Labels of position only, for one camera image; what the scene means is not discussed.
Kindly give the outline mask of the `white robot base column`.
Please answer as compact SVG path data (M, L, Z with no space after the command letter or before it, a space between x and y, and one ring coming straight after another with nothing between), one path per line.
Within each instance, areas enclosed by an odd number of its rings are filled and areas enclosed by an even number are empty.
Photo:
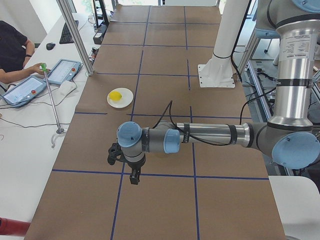
M251 5L250 0L227 0L224 6L212 57L198 65L201 88L234 88L232 55L237 37Z

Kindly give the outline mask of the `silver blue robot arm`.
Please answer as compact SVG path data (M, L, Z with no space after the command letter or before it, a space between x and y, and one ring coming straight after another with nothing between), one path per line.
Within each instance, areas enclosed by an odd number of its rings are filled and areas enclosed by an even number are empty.
M313 123L308 119L320 3L261 0L256 24L257 32L277 32L280 37L275 107L266 123L200 124L160 119L154 127L141 128L128 121L117 129L117 141L108 150L108 163L126 163L134 185L140 181L146 153L177 153L183 143L241 145L261 151L288 169L312 164L320 154L319 140L312 134Z

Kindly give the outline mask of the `person's forearm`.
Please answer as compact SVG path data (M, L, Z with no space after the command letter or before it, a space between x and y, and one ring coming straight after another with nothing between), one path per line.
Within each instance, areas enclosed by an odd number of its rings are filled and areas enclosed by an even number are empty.
M6 85L20 81L27 78L32 73L34 73L33 68L29 67L22 70L5 72L3 69L0 70L0 82Z

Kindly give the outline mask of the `person's hand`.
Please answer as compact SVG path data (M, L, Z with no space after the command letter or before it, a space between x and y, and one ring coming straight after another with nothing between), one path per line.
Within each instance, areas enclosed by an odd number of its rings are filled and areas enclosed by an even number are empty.
M35 65L31 66L28 68L30 74L39 74L39 75L44 75L45 71L42 68L42 65L44 65L44 63L40 62L40 63L36 63Z

